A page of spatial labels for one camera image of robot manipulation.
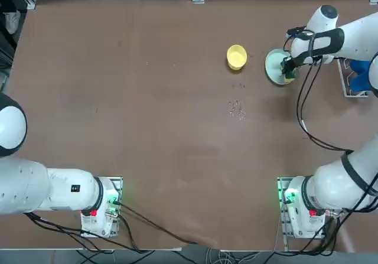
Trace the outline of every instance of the table surface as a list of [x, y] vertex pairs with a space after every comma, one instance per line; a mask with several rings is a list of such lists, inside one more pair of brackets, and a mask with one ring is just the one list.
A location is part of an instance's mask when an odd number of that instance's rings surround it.
[[[306, 67], [286, 87], [274, 86], [264, 71], [265, 56], [282, 47], [286, 30], [305, 25], [322, 4], [338, 9], [340, 25], [377, 10], [368, 0], [39, 1], [25, 20], [8, 85], [29, 125], [16, 156], [121, 175], [124, 203], [203, 245], [272, 250], [276, 178], [312, 174], [340, 156], [315, 146], [296, 122]], [[226, 66], [232, 44], [248, 53], [239, 74]], [[246, 119], [230, 117], [233, 99]], [[378, 103], [346, 99], [331, 63], [304, 115], [314, 135], [356, 149], [376, 131]], [[42, 216], [80, 226], [78, 212]], [[183, 245], [129, 222], [142, 248]], [[338, 249], [378, 251], [376, 222], [373, 213], [352, 216]], [[77, 247], [23, 215], [1, 216], [1, 230], [1, 248]], [[125, 228], [117, 240], [129, 243]], [[303, 244], [291, 241], [290, 248]]]

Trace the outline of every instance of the wire bundle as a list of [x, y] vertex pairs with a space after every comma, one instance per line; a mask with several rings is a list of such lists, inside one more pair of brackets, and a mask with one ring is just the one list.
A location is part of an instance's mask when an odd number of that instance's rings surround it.
[[213, 261], [211, 257], [212, 249], [208, 248], [206, 251], [206, 258], [205, 258], [205, 264], [210, 262], [210, 264], [240, 264], [243, 262], [248, 262], [253, 260], [260, 252], [252, 252], [247, 255], [244, 255], [242, 258], [237, 258], [233, 255], [232, 252], [222, 252], [218, 251], [218, 259]]

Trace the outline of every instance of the cable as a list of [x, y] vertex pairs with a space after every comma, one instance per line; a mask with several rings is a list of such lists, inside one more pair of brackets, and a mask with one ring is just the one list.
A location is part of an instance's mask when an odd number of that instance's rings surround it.
[[136, 263], [142, 261], [143, 259], [147, 258], [148, 256], [150, 256], [150, 255], [153, 254], [154, 252], [155, 252], [155, 251], [151, 251], [149, 254], [146, 254], [146, 255], [142, 256], [141, 258], [137, 259], [136, 261], [133, 261], [133, 262], [131, 262], [131, 263], [129, 263], [129, 264], [136, 264]]
[[126, 226], [126, 229], [128, 230], [128, 235], [129, 235], [129, 238], [130, 238], [130, 242], [131, 242], [131, 245], [132, 247], [138, 252], [138, 253], [147, 253], [149, 252], [148, 250], [139, 250], [139, 248], [136, 246], [135, 244], [135, 241], [134, 241], [134, 238], [132, 237], [132, 233], [131, 233], [131, 229], [130, 229], [130, 226], [126, 220], [126, 218], [122, 215], [119, 215], [119, 218], [122, 220], [122, 222], [125, 224]]
[[185, 243], [188, 243], [190, 245], [197, 245], [198, 244], [197, 242], [192, 242], [190, 240], [186, 240], [186, 239], [183, 239], [182, 237], [177, 236], [176, 234], [170, 232], [169, 230], [167, 230], [167, 229], [163, 228], [162, 226], [159, 226], [158, 224], [156, 224], [153, 221], [149, 220], [148, 218], [146, 218], [142, 214], [139, 214], [135, 210], [131, 209], [129, 206], [126, 206], [126, 205], [122, 204], [121, 202], [114, 201], [113, 204], [119, 205], [119, 206], [122, 206], [122, 207], [126, 208], [127, 210], [129, 210], [129, 211], [133, 212], [134, 214], [136, 214], [138, 217], [140, 217], [140, 218], [144, 219], [145, 221], [147, 221], [149, 224], [153, 225], [155, 228], [160, 229], [164, 233], [166, 233], [166, 234], [174, 237], [175, 239], [177, 239], [177, 240], [179, 240], [181, 242], [185, 242]]
[[172, 252], [175, 253], [175, 254], [177, 254], [177, 255], [180, 256], [181, 258], [185, 259], [186, 261], [189, 261], [189, 262], [191, 262], [191, 263], [193, 263], [193, 264], [197, 264], [197, 262], [195, 262], [195, 261], [189, 259], [188, 257], [182, 255], [180, 252], [177, 252], [177, 251], [172, 251]]
[[85, 257], [84, 255], [82, 255], [78, 250], [76, 250], [76, 252], [77, 252], [78, 254], [80, 254], [82, 257], [85, 258], [85, 260], [81, 261], [80, 264], [84, 264], [85, 262], [90, 261], [90, 259], [92, 259], [93, 257], [95, 257], [95, 256], [97, 256], [98, 254], [101, 254], [101, 253], [104, 253], [104, 254], [114, 254], [114, 250], [112, 250], [110, 253], [105, 253], [106, 251], [104, 250], [104, 251], [98, 251], [98, 252], [96, 252], [95, 254], [93, 254], [93, 255], [91, 255], [91, 256], [89, 256], [89, 257], [87, 258], [87, 257]]
[[[312, 32], [312, 33], [313, 33], [313, 31], [311, 31], [311, 30], [302, 30], [301, 32]], [[284, 43], [284, 45], [283, 45], [283, 50], [285, 50], [285, 47], [286, 47], [287, 42], [288, 42], [291, 38], [293, 38], [293, 37], [294, 37], [294, 35], [291, 35], [289, 38], [286, 39], [286, 41], [285, 41], [285, 43]], [[311, 141], [313, 141], [314, 144], [316, 144], [316, 145], [318, 145], [318, 146], [320, 146], [320, 147], [322, 147], [322, 148], [324, 148], [324, 149], [330, 150], [330, 151], [343, 151], [343, 152], [345, 152], [345, 151], [350, 151], [349, 149], [339, 148], [339, 147], [336, 147], [336, 146], [334, 146], [334, 145], [328, 144], [328, 143], [326, 143], [326, 142], [324, 142], [324, 141], [318, 139], [317, 137], [311, 135], [311, 134], [307, 131], [307, 129], [305, 128], [305, 126], [304, 126], [304, 120], [303, 120], [303, 116], [302, 116], [302, 110], [303, 110], [303, 107], [304, 107], [304, 103], [305, 103], [305, 101], [306, 101], [306, 99], [307, 99], [307, 97], [308, 97], [309, 91], [311, 90], [312, 85], [314, 84], [314, 81], [315, 81], [315, 79], [316, 79], [316, 77], [318, 76], [318, 73], [319, 73], [319, 71], [320, 71], [320, 68], [321, 68], [321, 65], [322, 65], [322, 57], [320, 57], [320, 65], [319, 65], [319, 67], [318, 67], [318, 70], [317, 70], [317, 72], [316, 72], [316, 74], [315, 74], [315, 76], [314, 76], [312, 82], [311, 82], [311, 85], [310, 85], [309, 89], [307, 90], [307, 94], [305, 95], [305, 99], [304, 99], [304, 101], [302, 102], [302, 105], [301, 105], [301, 112], [300, 112], [300, 117], [299, 117], [298, 109], [299, 109], [299, 103], [300, 103], [300, 101], [301, 101], [301, 95], [302, 95], [303, 89], [304, 89], [304, 87], [305, 87], [305, 85], [306, 85], [306, 82], [307, 82], [307, 80], [308, 80], [308, 77], [309, 77], [309, 75], [310, 75], [310, 73], [311, 73], [311, 70], [312, 70], [313, 66], [315, 65], [315, 63], [317, 62], [317, 58], [313, 58], [312, 60], [313, 60], [313, 63], [311, 64], [311, 66], [310, 66], [310, 68], [309, 68], [309, 70], [308, 70], [308, 73], [307, 73], [307, 75], [306, 75], [306, 77], [305, 77], [305, 80], [304, 80], [304, 82], [303, 82], [303, 84], [302, 84], [302, 87], [301, 87], [301, 89], [300, 89], [300, 91], [299, 91], [298, 99], [297, 99], [297, 101], [296, 101], [296, 118], [297, 118], [297, 120], [298, 120], [298, 123], [299, 123], [300, 127], [302, 128], [302, 130], [307, 134], [307, 136], [309, 137], [309, 139], [310, 139]]]
[[80, 254], [83, 258], [85, 258], [85, 261], [82, 261], [82, 263], [85, 263], [87, 261], [89, 261], [90, 263], [92, 264], [97, 264], [95, 261], [92, 260], [93, 257], [95, 257], [96, 255], [100, 254], [101, 252], [96, 252], [94, 255], [92, 255], [91, 257], [87, 257], [85, 256], [84, 254], [82, 254], [82, 252], [78, 251], [78, 250], [75, 250], [78, 254]]
[[126, 245], [123, 245], [123, 244], [121, 244], [121, 243], [119, 243], [119, 242], [115, 242], [115, 241], [113, 241], [113, 240], [107, 239], [107, 238], [105, 238], [105, 237], [103, 237], [103, 236], [101, 236], [101, 235], [99, 235], [99, 234], [96, 234], [96, 233], [88, 232], [88, 231], [86, 231], [86, 230], [82, 230], [82, 229], [74, 229], [74, 228], [71, 228], [71, 227], [64, 227], [64, 226], [61, 226], [61, 225], [59, 225], [59, 224], [55, 224], [55, 223], [53, 223], [53, 222], [50, 222], [50, 221], [44, 220], [44, 219], [42, 219], [40, 216], [35, 215], [35, 214], [34, 214], [34, 215], [37, 216], [38, 218], [30, 217], [29, 214], [25, 214], [25, 215], [27, 215], [27, 216], [33, 221], [33, 223], [40, 222], [40, 223], [44, 223], [44, 224], [47, 224], [47, 225], [49, 225], [49, 226], [53, 226], [53, 227], [58, 228], [58, 230], [55, 230], [55, 229], [52, 229], [52, 228], [49, 228], [49, 227], [44, 227], [44, 226], [42, 226], [41, 224], [37, 224], [38, 226], [40, 226], [40, 227], [42, 227], [42, 228], [44, 228], [44, 229], [52, 230], [52, 231], [55, 231], [55, 232], [56, 232], [56, 231], [59, 232], [59, 230], [62, 230], [62, 233], [76, 235], [76, 236], [78, 236], [78, 237], [80, 237], [80, 238], [82, 238], [82, 239], [85, 239], [85, 240], [87, 240], [88, 242], [90, 242], [90, 243], [93, 245], [93, 247], [95, 247], [97, 250], [99, 250], [99, 248], [96, 247], [96, 246], [93, 244], [93, 242], [91, 242], [87, 237], [81, 236], [80, 234], [77, 234], [77, 233], [67, 232], [66, 230], [71, 230], [71, 231], [73, 231], [73, 232], [79, 232], [79, 233], [90, 234], [90, 235], [92, 235], [92, 236], [97, 236], [98, 238], [100, 238], [100, 239], [102, 239], [102, 240], [104, 240], [104, 241], [106, 241], [106, 242], [112, 243], [112, 244], [114, 244], [114, 245], [118, 245], [118, 246], [120, 246], [120, 247], [122, 247], [122, 248], [126, 248], [126, 249], [129, 249], [129, 250], [132, 250], [132, 251], [136, 251], [134, 248], [131, 248], [131, 247], [128, 247], [128, 246], [126, 246]]
[[[79, 243], [81, 246], [83, 246], [86, 250], [90, 251], [90, 252], [98, 252], [98, 251], [101, 251], [91, 240], [87, 239], [86, 237], [83, 237], [81, 236], [80, 234], [77, 234], [77, 233], [70, 233], [70, 232], [66, 232], [64, 230], [60, 230], [60, 229], [53, 229], [53, 228], [50, 228], [50, 227], [46, 227], [46, 226], [43, 226], [42, 224], [39, 224], [37, 223], [36, 220], [34, 220], [33, 218], [31, 218], [28, 214], [25, 214], [26, 216], [29, 217], [29, 219], [34, 223], [36, 224], [38, 227], [41, 227], [43, 229], [46, 229], [46, 230], [51, 230], [52, 232], [58, 232], [58, 233], [62, 233], [62, 234], [66, 234], [68, 236], [70, 236], [73, 240], [75, 240], [77, 243]], [[85, 239], [87, 240], [96, 250], [91, 250], [90, 248], [88, 248], [86, 245], [84, 245], [82, 242], [80, 242], [79, 240], [77, 240], [75, 237], [73, 236], [77, 236], [79, 238], [82, 238], [82, 239]]]

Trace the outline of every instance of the black cable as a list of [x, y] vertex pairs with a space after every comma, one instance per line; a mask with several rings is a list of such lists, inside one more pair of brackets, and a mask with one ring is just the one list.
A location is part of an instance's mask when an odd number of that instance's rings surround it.
[[[33, 218], [31, 218], [28, 214], [25, 214], [26, 216], [29, 217], [29, 219], [34, 223], [36, 224], [38, 227], [41, 227], [42, 229], [46, 229], [46, 230], [51, 230], [52, 232], [57, 232], [57, 233], [62, 233], [62, 234], [66, 234], [68, 236], [70, 236], [73, 240], [75, 240], [77, 243], [79, 243], [81, 246], [83, 246], [86, 250], [90, 251], [90, 252], [98, 252], [98, 251], [101, 251], [101, 249], [99, 249], [91, 240], [89, 240], [88, 238], [84, 237], [84, 236], [81, 236], [80, 234], [77, 234], [77, 233], [72, 233], [72, 232], [66, 232], [62, 229], [53, 229], [51, 227], [46, 227], [46, 226], [43, 226], [42, 224], [39, 224], [36, 220], [34, 220]], [[82, 243], [81, 241], [77, 240], [75, 237], [73, 236], [77, 236], [79, 238], [82, 238], [86, 241], [88, 241], [96, 250], [91, 250], [90, 248], [88, 248], [84, 243]]]
[[141, 258], [137, 259], [136, 261], [133, 261], [133, 262], [131, 262], [131, 263], [129, 263], [129, 264], [136, 264], [136, 263], [142, 261], [143, 259], [147, 258], [148, 256], [150, 256], [150, 255], [153, 254], [154, 252], [155, 252], [155, 251], [151, 251], [149, 254], [146, 254], [146, 255], [142, 256]]
[[78, 251], [78, 250], [75, 250], [78, 254], [80, 254], [83, 258], [85, 258], [85, 261], [82, 261], [82, 263], [85, 263], [85, 262], [87, 262], [87, 261], [89, 261], [90, 263], [92, 263], [92, 264], [98, 264], [98, 263], [96, 263], [95, 261], [93, 261], [92, 260], [92, 258], [93, 257], [95, 257], [96, 255], [98, 255], [98, 254], [100, 254], [100, 252], [96, 252], [94, 255], [92, 255], [91, 257], [87, 257], [87, 256], [85, 256], [84, 254], [82, 254], [80, 251]]
[[[319, 68], [318, 68], [318, 70], [317, 70], [317, 73], [316, 73], [314, 79], [312, 80], [311, 87], [307, 90], [307, 94], [306, 94], [306, 96], [305, 96], [305, 99], [308, 97], [309, 91], [311, 90], [312, 85], [313, 85], [313, 82], [315, 81], [315, 79], [316, 79], [316, 77], [317, 77], [317, 75], [318, 75], [318, 72], [320, 71], [320, 67], [321, 67], [321, 65], [322, 65], [322, 60], [320, 61], [320, 65], [319, 65]], [[334, 146], [334, 145], [331, 145], [331, 144], [329, 144], [329, 143], [326, 143], [326, 142], [324, 142], [324, 141], [318, 139], [317, 137], [311, 135], [311, 134], [307, 131], [307, 129], [304, 128], [304, 126], [303, 126], [303, 124], [302, 124], [302, 121], [304, 121], [304, 120], [303, 120], [302, 112], [299, 113], [299, 102], [300, 102], [300, 100], [301, 100], [301, 95], [302, 95], [302, 92], [303, 92], [304, 86], [305, 86], [305, 84], [306, 84], [306, 82], [307, 82], [307, 80], [308, 80], [309, 74], [311, 73], [311, 70], [312, 70], [313, 66], [314, 66], [314, 64], [312, 64], [312, 65], [310, 66], [310, 69], [308, 70], [308, 73], [307, 73], [307, 75], [306, 75], [306, 77], [305, 77], [305, 80], [304, 80], [304, 82], [303, 82], [303, 84], [302, 84], [302, 87], [301, 87], [301, 89], [300, 89], [300, 91], [299, 91], [298, 99], [297, 99], [297, 101], [296, 101], [296, 118], [297, 118], [297, 120], [298, 120], [298, 123], [299, 123], [300, 127], [302, 128], [302, 130], [307, 134], [307, 136], [309, 137], [309, 139], [310, 139], [311, 141], [313, 141], [313, 143], [315, 143], [316, 145], [318, 145], [318, 146], [320, 146], [320, 147], [322, 147], [322, 148], [324, 148], [324, 149], [330, 150], [330, 151], [341, 151], [341, 152], [350, 151], [349, 149], [339, 148], [339, 147], [336, 147], [336, 146]], [[304, 107], [304, 102], [305, 102], [305, 100], [302, 102], [301, 109], [303, 109], [303, 107]]]
[[269, 261], [269, 259], [272, 258], [274, 254], [275, 254], [275, 252], [273, 251], [273, 252], [271, 253], [271, 255], [269, 255], [269, 257], [266, 258], [266, 260], [264, 261], [263, 264], [267, 264], [267, 262]]
[[[55, 224], [55, 223], [53, 223], [53, 222], [50, 222], [50, 221], [44, 220], [44, 219], [42, 219], [42, 218], [39, 217], [39, 216], [38, 216], [37, 219], [31, 219], [31, 220], [32, 220], [32, 221], [35, 220], [35, 221], [38, 221], [38, 222], [40, 222], [40, 223], [44, 223], [44, 224], [47, 224], [47, 225], [49, 225], [49, 226], [53, 226], [53, 227], [56, 227], [56, 228], [58, 228], [58, 229], [62, 229], [62, 230], [71, 230], [71, 231], [73, 231], [73, 232], [79, 232], [79, 233], [90, 234], [90, 235], [92, 235], [92, 236], [97, 236], [98, 238], [100, 238], [100, 239], [102, 239], [102, 240], [104, 240], [104, 241], [106, 241], [106, 242], [112, 243], [112, 244], [114, 244], [114, 245], [118, 245], [118, 246], [120, 246], [120, 247], [122, 247], [122, 248], [126, 248], [126, 249], [129, 249], [129, 250], [132, 250], [132, 251], [136, 251], [135, 249], [133, 249], [133, 248], [131, 248], [131, 247], [128, 247], [128, 246], [123, 245], [123, 244], [121, 244], [121, 243], [119, 243], [119, 242], [115, 242], [115, 241], [113, 241], [113, 240], [107, 239], [107, 238], [105, 238], [105, 237], [103, 237], [103, 236], [101, 236], [101, 235], [99, 235], [99, 234], [92, 233], [92, 232], [88, 232], [88, 231], [86, 231], [86, 230], [82, 230], [82, 229], [74, 229], [74, 228], [71, 228], [71, 227], [61, 226], [61, 225], [59, 225], [59, 224]], [[79, 236], [80, 236], [81, 238], [87, 240], [88, 242], [90, 242], [90, 240], [87, 239], [86, 237], [83, 237], [83, 236], [81, 236], [81, 235], [79, 235]]]
[[[92, 259], [92, 258], [94, 258], [95, 256], [97, 256], [97, 255], [99, 255], [99, 254], [102, 254], [102, 253], [104, 253], [104, 254], [114, 254], [114, 250], [113, 251], [111, 251], [110, 253], [105, 253], [105, 250], [104, 251], [97, 251], [96, 253], [94, 253], [93, 255], [91, 255], [91, 256], [89, 256], [88, 258], [89, 259]], [[85, 256], [84, 256], [84, 258], [85, 258], [85, 260], [83, 260], [83, 261], [81, 261], [79, 264], [84, 264], [85, 262], [87, 262], [87, 261], [90, 261], [89, 259], [87, 259]]]
[[251, 257], [251, 256], [254, 256], [254, 255], [257, 255], [257, 254], [259, 254], [259, 252], [251, 252], [251, 253], [248, 253], [247, 255], [244, 255], [242, 258], [237, 258], [237, 257], [235, 257], [235, 255], [232, 253], [232, 252], [230, 252], [230, 256], [231, 256], [231, 258], [238, 264], [239, 262], [244, 262], [245, 261], [245, 259], [247, 259], [247, 258], [249, 258], [249, 257]]
[[189, 262], [191, 262], [191, 263], [193, 263], [193, 264], [197, 264], [197, 262], [195, 262], [195, 261], [189, 259], [188, 257], [182, 255], [180, 252], [177, 252], [177, 251], [172, 251], [172, 252], [175, 253], [175, 254], [177, 254], [177, 255], [180, 256], [181, 258], [185, 259], [186, 261], [189, 261]]
[[128, 221], [126, 220], [126, 218], [122, 215], [119, 215], [119, 218], [122, 220], [122, 222], [124, 223], [124, 225], [126, 226], [126, 229], [128, 230], [128, 235], [129, 235], [129, 238], [130, 238], [130, 242], [131, 242], [131, 245], [132, 247], [138, 252], [138, 253], [147, 253], [149, 252], [148, 250], [139, 250], [139, 248], [136, 246], [135, 244], [135, 241], [134, 241], [134, 238], [132, 237], [132, 233], [131, 233], [131, 229], [130, 229], [130, 226], [128, 224]]
[[[283, 50], [285, 50], [286, 44], [287, 44], [288, 41], [289, 41], [291, 38], [293, 38], [293, 37], [294, 37], [294, 35], [290, 35], [290, 36], [286, 39], [286, 41], [285, 41], [285, 43], [284, 43], [284, 45], [283, 45]], [[311, 84], [310, 84], [310, 87], [309, 87], [308, 90], [307, 90], [307, 94], [305, 95], [305, 99], [302, 101], [301, 111], [300, 111], [300, 115], [299, 115], [299, 113], [298, 113], [298, 108], [299, 108], [299, 102], [301, 101], [301, 95], [302, 95], [302, 92], [303, 92], [304, 86], [306, 85], [306, 82], [307, 82], [307, 80], [308, 80], [309, 74], [311, 73], [311, 70], [312, 70], [312, 68], [313, 68], [313, 66], [314, 66], [314, 63], [311, 65], [311, 67], [310, 67], [309, 70], [308, 70], [308, 73], [307, 73], [307, 75], [306, 75], [306, 77], [305, 77], [305, 80], [304, 80], [304, 82], [303, 82], [303, 84], [302, 84], [302, 87], [301, 87], [301, 89], [300, 89], [300, 91], [299, 91], [298, 99], [297, 99], [297, 101], [296, 101], [296, 118], [297, 118], [297, 120], [298, 120], [298, 123], [299, 123], [300, 127], [302, 128], [302, 130], [307, 134], [307, 136], [309, 137], [309, 139], [310, 139], [311, 141], [313, 141], [313, 143], [315, 143], [316, 145], [318, 145], [318, 146], [320, 146], [320, 147], [322, 147], [322, 148], [324, 148], [324, 149], [330, 150], [330, 151], [343, 151], [343, 152], [345, 152], [345, 151], [350, 151], [349, 149], [339, 148], [339, 147], [336, 147], [336, 146], [334, 146], [334, 145], [328, 144], [328, 143], [326, 143], [326, 142], [324, 142], [324, 141], [318, 139], [317, 137], [311, 135], [311, 134], [310, 134], [310, 133], [304, 128], [304, 126], [302, 125], [302, 121], [304, 121], [304, 120], [303, 120], [303, 115], [302, 115], [302, 111], [303, 111], [304, 103], [306, 102], [307, 97], [308, 97], [308, 94], [309, 94], [309, 91], [311, 90], [312, 85], [314, 84], [315, 79], [317, 78], [318, 73], [319, 73], [319, 71], [320, 71], [320, 68], [321, 68], [321, 65], [322, 65], [322, 57], [321, 57], [321, 61], [320, 61], [320, 65], [319, 65], [319, 67], [318, 67], [318, 70], [317, 70], [317, 72], [316, 72], [314, 78], [312, 79], [312, 82], [311, 82]]]
[[133, 212], [134, 214], [136, 214], [138, 217], [144, 219], [145, 221], [147, 221], [149, 224], [153, 225], [155, 228], [157, 229], [160, 229], [161, 231], [163, 231], [164, 233], [174, 237], [175, 239], [181, 241], [181, 242], [185, 242], [185, 243], [188, 243], [190, 245], [197, 245], [198, 243], [197, 242], [192, 242], [190, 240], [186, 240], [186, 239], [183, 239], [182, 237], [179, 237], [177, 236], [176, 234], [170, 232], [169, 230], [163, 228], [162, 226], [159, 226], [158, 224], [154, 223], [153, 221], [149, 220], [148, 218], [146, 218], [145, 216], [143, 216], [142, 214], [139, 214], [138, 212], [136, 212], [134, 209], [131, 209], [129, 206], [127, 205], [124, 205], [122, 204], [121, 202], [118, 202], [118, 201], [114, 201], [113, 204], [115, 205], [119, 205], [119, 206], [122, 206], [126, 209], [128, 209], [129, 211]]

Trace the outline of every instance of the robotic arm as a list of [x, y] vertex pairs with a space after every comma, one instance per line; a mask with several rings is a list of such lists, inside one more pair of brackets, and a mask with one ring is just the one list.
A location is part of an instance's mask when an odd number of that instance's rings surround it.
[[304, 64], [319, 61], [330, 63], [334, 57], [370, 61], [369, 73], [364, 84], [378, 96], [378, 13], [360, 18], [336, 28], [338, 14], [334, 7], [318, 8], [307, 26], [290, 29], [295, 37], [290, 57], [281, 62], [282, 74], [292, 77], [292, 72]]
[[110, 237], [117, 232], [120, 191], [108, 177], [77, 169], [6, 157], [25, 141], [27, 120], [20, 105], [0, 93], [0, 215], [36, 210], [80, 210], [82, 230]]
[[[281, 62], [282, 75], [292, 77], [301, 65], [320, 61], [329, 63], [334, 57], [369, 61], [364, 85], [378, 95], [378, 13], [336, 28], [335, 8], [323, 5], [307, 26], [291, 29], [295, 37], [290, 56]], [[326, 210], [352, 209], [378, 173], [378, 137], [360, 150], [345, 153], [340, 159], [319, 167], [309, 177], [295, 177], [283, 199], [288, 209], [294, 237], [312, 238], [325, 223]], [[378, 197], [378, 182], [369, 190], [358, 210]]]

